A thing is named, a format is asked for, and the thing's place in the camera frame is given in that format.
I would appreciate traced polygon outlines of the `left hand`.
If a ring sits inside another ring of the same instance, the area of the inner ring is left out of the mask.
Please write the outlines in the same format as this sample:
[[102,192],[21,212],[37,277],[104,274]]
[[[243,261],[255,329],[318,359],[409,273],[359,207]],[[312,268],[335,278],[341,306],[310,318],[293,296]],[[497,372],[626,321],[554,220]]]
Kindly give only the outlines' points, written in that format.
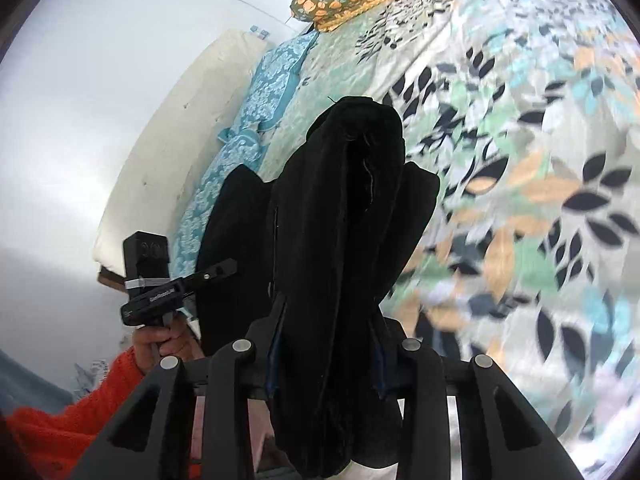
[[204,353],[183,313],[174,315],[168,327],[144,326],[132,334],[134,362],[142,374],[149,373],[165,356],[189,362],[204,358]]

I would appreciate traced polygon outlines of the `left forearm orange sleeve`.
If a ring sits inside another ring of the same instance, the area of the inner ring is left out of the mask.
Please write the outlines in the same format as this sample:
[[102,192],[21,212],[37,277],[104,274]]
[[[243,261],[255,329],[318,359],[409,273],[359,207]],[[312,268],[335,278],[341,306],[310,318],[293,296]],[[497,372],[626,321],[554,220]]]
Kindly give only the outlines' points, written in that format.
[[43,479],[66,479],[80,456],[122,406],[146,373],[154,351],[135,344],[122,352],[96,390],[61,413],[18,408],[9,416],[9,432]]

